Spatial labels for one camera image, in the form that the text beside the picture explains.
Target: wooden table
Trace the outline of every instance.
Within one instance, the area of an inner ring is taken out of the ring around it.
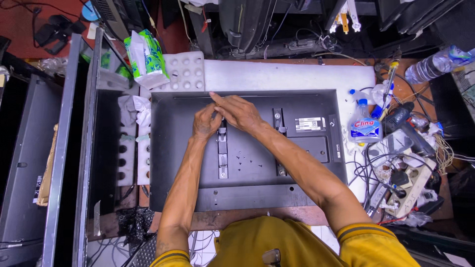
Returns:
[[[363,62],[369,62],[371,65],[374,65],[373,59],[360,59]],[[316,58],[312,59],[260,59],[260,60],[249,60],[253,62],[267,62],[267,63],[283,63],[283,64],[318,64]],[[402,59],[397,69],[396,73],[404,76],[405,70],[412,64],[417,63],[417,59]],[[355,65],[359,66],[359,63],[356,63],[352,59],[323,59],[323,63],[326,65]],[[412,90],[409,85],[399,77],[394,79],[394,95],[398,97],[403,102],[412,101],[415,99]],[[414,89],[420,91],[425,86],[428,86],[428,83],[414,85]],[[432,99],[432,94],[430,89],[425,90],[422,94],[428,99]],[[435,120],[436,112],[433,105],[428,104],[424,100],[421,100],[429,116]],[[415,111],[423,113],[422,108],[415,101]],[[145,196],[142,190],[139,191],[139,206],[148,207],[149,199]],[[304,207],[285,207],[285,208],[270,208],[270,209],[247,209],[247,210],[222,210],[222,211],[206,211],[206,212],[195,212],[193,216],[193,222],[191,224],[191,230],[217,230],[224,229],[227,225],[232,222],[251,219],[259,216],[274,216],[281,219],[293,219],[296,221],[301,221],[308,225],[318,226],[318,225],[328,225],[328,221],[323,213],[322,209],[317,206],[304,206]],[[155,232],[158,229],[158,224],[160,221],[161,213],[156,212],[155,217],[150,227],[149,232]],[[375,216],[375,220],[379,221],[380,216]],[[115,214],[107,214],[101,216],[101,230],[106,236],[115,237],[117,236],[118,226],[115,219]],[[102,239],[99,237],[93,237],[89,235],[89,240]]]

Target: hand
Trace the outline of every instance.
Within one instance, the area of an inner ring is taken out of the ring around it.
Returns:
[[[211,115],[215,112],[214,107],[216,107],[216,104],[211,103],[195,113],[193,137],[196,139],[208,141],[221,125],[221,119],[223,118],[221,114],[217,113],[214,119],[211,118]]]
[[[253,135],[265,125],[256,107],[251,102],[237,95],[224,98],[214,92],[210,92],[209,95],[217,104],[214,109],[237,129]]]

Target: plastic water bottle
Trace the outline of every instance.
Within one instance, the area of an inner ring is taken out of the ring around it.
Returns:
[[[375,143],[381,141],[381,123],[370,117],[367,99],[358,100],[358,107],[350,122],[351,141],[355,143]]]
[[[475,48],[464,52],[451,45],[410,66],[406,70],[406,79],[412,84],[421,84],[473,61],[475,61]]]

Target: man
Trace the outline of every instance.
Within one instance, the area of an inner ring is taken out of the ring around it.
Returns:
[[[188,236],[196,205],[206,142],[221,119],[259,140],[281,162],[304,192],[324,211],[338,242],[335,254],[303,223],[260,217],[221,231],[216,257],[208,266],[264,266],[262,255],[280,250],[282,267],[418,266],[394,234],[375,225],[350,189],[309,153],[263,121],[254,105],[239,96],[220,97],[195,114],[193,135],[175,177],[157,235],[153,267],[189,267]]]

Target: green tissue package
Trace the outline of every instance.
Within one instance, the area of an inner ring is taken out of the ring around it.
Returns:
[[[132,31],[124,44],[138,84],[150,90],[170,82],[160,44],[147,29],[139,33]]]

